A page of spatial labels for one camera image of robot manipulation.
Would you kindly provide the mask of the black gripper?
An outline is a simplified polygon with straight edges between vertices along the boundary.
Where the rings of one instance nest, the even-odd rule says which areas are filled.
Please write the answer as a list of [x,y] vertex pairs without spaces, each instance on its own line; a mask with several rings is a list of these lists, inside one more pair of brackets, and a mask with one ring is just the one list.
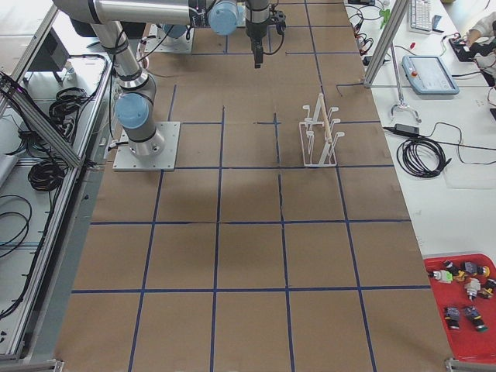
[[269,1],[245,1],[246,34],[252,40],[254,67],[260,68],[264,62],[262,39],[267,35],[269,23]]

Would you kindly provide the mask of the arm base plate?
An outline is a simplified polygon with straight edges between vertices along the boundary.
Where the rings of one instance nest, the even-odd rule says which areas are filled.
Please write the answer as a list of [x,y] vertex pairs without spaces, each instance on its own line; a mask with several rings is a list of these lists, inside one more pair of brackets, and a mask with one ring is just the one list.
[[112,169],[114,171],[174,171],[180,138],[180,122],[156,122],[154,136],[142,143],[129,140],[125,130]]
[[164,53],[190,53],[194,32],[184,25],[155,25],[157,51]]

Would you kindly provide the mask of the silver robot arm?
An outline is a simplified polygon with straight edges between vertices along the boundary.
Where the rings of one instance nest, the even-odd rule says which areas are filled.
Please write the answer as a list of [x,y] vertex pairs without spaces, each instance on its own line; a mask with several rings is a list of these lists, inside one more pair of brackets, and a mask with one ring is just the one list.
[[112,58],[122,89],[115,103],[115,115],[128,136],[130,152],[138,157],[159,154],[166,140],[153,120],[156,84],[129,46],[122,23],[209,27],[225,36],[238,27],[243,17],[256,67],[264,61],[263,39],[271,23],[267,1],[247,1],[243,12],[237,1],[56,1],[54,4],[72,19],[90,24],[102,48]]

